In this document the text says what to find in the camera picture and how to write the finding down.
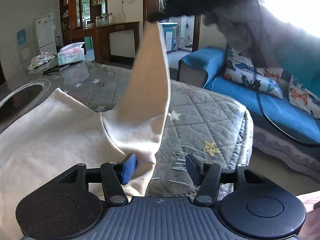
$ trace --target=gray quilted bed cover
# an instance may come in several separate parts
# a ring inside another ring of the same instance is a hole
[[[88,102],[91,109],[113,108],[130,79],[131,70],[104,68],[108,75],[94,89]],[[198,189],[186,171],[186,154],[233,169],[238,163],[249,163],[252,137],[253,121],[245,106],[230,97],[171,81],[169,114],[146,196],[192,198]],[[232,191],[233,185],[222,185],[219,198]]]

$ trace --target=glass cabinet door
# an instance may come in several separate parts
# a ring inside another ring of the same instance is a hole
[[[90,21],[90,0],[81,0],[83,27]]]
[[[79,0],[76,0],[76,11],[77,11],[77,26],[80,27],[80,4]]]

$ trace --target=metal screw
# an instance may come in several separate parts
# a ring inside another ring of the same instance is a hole
[[[197,201],[199,203],[208,204],[212,201],[212,197],[207,196],[207,195],[201,195],[201,196],[197,197]]]
[[[116,203],[116,204],[120,204],[123,203],[125,201],[125,198],[123,196],[120,195],[114,195],[110,198],[110,201],[112,203]]]

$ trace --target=white refrigerator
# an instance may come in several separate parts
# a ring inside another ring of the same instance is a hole
[[[36,19],[36,35],[40,54],[42,52],[57,53],[56,43],[54,40],[52,13]]]

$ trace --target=white pillow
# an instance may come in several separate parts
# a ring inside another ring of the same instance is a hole
[[[289,103],[320,120],[320,98],[306,89],[303,84],[291,75],[289,82]]]
[[[244,84],[251,89],[274,95],[279,99],[283,99],[282,90],[275,80],[256,74],[253,71],[244,70],[234,67],[233,64],[228,64],[224,73],[224,78],[239,84]]]
[[[257,71],[262,75],[267,78],[272,78],[273,80],[277,81],[279,83],[283,68],[281,67],[275,67],[275,68],[262,68],[262,67],[257,67]]]
[[[260,74],[267,78],[271,78],[279,83],[283,68],[259,68],[255,67],[250,58],[243,56],[241,51],[236,51],[231,46],[228,47],[227,64],[232,64],[234,67],[245,68],[256,74]]]

